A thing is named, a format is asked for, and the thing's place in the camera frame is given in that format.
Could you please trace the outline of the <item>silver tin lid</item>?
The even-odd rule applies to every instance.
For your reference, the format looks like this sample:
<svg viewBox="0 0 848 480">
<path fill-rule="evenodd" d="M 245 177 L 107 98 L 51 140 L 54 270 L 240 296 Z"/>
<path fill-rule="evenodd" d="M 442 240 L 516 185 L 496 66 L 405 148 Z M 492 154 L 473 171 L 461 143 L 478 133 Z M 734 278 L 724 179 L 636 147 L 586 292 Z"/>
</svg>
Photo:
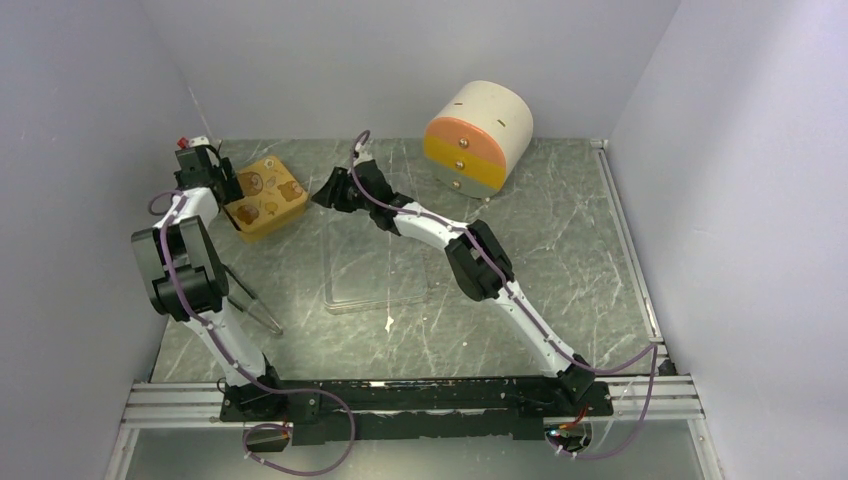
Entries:
<svg viewBox="0 0 848 480">
<path fill-rule="evenodd" d="M 293 202 L 309 199 L 308 191 L 300 185 L 286 165 L 274 155 L 266 156 L 237 171 L 244 191 L 244 200 L 283 200 Z"/>
</svg>

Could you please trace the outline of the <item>black metal tongs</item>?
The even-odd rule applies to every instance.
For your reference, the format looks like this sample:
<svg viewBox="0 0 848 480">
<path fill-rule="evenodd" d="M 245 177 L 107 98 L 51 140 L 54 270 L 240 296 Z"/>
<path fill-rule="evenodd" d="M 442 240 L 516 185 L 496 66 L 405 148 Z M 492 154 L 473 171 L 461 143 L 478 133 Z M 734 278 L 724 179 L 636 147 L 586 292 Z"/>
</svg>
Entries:
<svg viewBox="0 0 848 480">
<path fill-rule="evenodd" d="M 229 265 L 223 265 L 226 276 L 243 292 L 248 302 L 238 300 L 233 294 L 227 297 L 227 302 L 238 312 L 248 315 L 262 327 L 269 330 L 273 335 L 282 337 L 284 330 L 268 305 L 259 297 L 258 293 L 250 287 Z"/>
</svg>

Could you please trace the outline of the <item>gold chocolate tin box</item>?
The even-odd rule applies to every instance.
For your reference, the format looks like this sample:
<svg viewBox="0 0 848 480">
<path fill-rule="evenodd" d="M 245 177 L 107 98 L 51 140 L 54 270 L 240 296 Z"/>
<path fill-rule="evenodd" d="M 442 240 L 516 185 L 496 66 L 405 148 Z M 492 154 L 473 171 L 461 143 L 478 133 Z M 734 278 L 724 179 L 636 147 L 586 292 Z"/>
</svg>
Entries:
<svg viewBox="0 0 848 480">
<path fill-rule="evenodd" d="M 283 200 L 244 200 L 225 206 L 239 237 L 254 243 L 299 218 L 306 210 L 306 198 Z"/>
</svg>

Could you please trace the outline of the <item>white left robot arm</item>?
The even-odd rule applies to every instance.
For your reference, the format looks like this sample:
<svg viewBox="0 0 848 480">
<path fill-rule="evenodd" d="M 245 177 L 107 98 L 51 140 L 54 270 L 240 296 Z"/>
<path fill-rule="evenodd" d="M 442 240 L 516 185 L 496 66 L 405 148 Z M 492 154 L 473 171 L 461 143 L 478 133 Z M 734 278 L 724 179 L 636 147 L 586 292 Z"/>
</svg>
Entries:
<svg viewBox="0 0 848 480">
<path fill-rule="evenodd" d="M 185 324 L 224 372 L 224 402 L 262 420 L 278 417 L 286 393 L 262 351 L 253 345 L 229 299 L 232 271 L 221 260 L 207 224 L 243 192 L 235 171 L 211 145 L 175 153 L 175 189 L 169 207 L 151 227 L 136 231 L 131 246 L 151 305 Z"/>
</svg>

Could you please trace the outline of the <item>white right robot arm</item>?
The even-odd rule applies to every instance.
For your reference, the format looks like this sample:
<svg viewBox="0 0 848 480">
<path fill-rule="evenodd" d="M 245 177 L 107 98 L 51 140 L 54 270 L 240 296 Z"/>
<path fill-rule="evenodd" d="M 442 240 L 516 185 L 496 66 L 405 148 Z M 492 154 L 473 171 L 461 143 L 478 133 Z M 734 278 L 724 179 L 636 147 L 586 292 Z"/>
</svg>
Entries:
<svg viewBox="0 0 848 480">
<path fill-rule="evenodd" d="M 442 251 L 463 294 L 499 309 L 541 373 L 555 381 L 549 389 L 552 407 L 572 415 L 587 403 L 595 374 L 531 305 L 488 224 L 455 221 L 428 210 L 393 190 L 373 160 L 334 168 L 312 201 L 338 212 L 365 211 L 381 230 Z"/>
</svg>

